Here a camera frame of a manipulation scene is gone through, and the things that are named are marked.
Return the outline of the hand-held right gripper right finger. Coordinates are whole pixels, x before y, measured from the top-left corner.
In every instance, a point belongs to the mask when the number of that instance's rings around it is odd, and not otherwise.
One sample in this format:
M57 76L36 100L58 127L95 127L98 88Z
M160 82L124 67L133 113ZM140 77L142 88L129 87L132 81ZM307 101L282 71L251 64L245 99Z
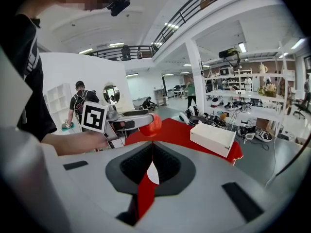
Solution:
M261 233L286 208L290 194L276 195L223 158L169 143L196 167L193 181L175 196L156 197L136 224L144 233ZM247 222L223 190L236 182L264 210Z

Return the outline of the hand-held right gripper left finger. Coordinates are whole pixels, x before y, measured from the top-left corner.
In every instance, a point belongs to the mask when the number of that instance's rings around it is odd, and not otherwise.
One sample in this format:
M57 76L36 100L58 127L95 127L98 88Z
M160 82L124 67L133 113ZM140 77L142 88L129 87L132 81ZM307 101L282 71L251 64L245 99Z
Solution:
M130 226L116 217L128 209L131 195L118 192L105 174L115 157L145 142L123 148L58 156L54 147L41 144L49 177L64 207L68 233L150 233L145 222Z

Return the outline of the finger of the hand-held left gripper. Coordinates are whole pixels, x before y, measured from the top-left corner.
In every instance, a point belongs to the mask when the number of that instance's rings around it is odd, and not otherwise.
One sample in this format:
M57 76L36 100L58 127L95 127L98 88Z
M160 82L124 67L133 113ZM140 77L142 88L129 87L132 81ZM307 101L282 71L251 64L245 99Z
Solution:
M123 112L122 116L140 116L140 115L148 114L148 112L149 112L148 109L134 110L134 111Z
M149 125L153 121L154 117L149 113L145 114L123 113L118 117L118 122L124 122L126 130L137 129Z

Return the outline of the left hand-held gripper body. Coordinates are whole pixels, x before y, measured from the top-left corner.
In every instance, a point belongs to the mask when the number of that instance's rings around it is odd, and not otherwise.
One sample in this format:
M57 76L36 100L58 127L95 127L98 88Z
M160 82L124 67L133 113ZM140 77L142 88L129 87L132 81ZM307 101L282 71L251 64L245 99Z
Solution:
M127 130L115 105L101 105L86 101L83 105L81 127L98 132L107 140L107 148L120 148L125 145L126 138L135 133L135 129Z

